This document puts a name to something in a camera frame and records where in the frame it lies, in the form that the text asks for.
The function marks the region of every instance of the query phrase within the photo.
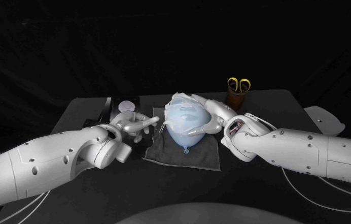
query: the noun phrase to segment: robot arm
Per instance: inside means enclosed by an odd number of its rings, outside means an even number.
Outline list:
[[[221,104],[210,105],[217,107],[210,111],[224,112]],[[221,143],[245,162],[259,155],[273,166],[351,182],[351,139],[291,129],[270,132],[257,118],[246,113],[227,121]]]
[[[114,159],[124,163],[132,148],[122,136],[131,132],[139,141],[139,130],[148,133],[157,121],[158,117],[125,111],[109,124],[40,137],[0,154],[0,205],[47,192],[83,170],[105,168]]]

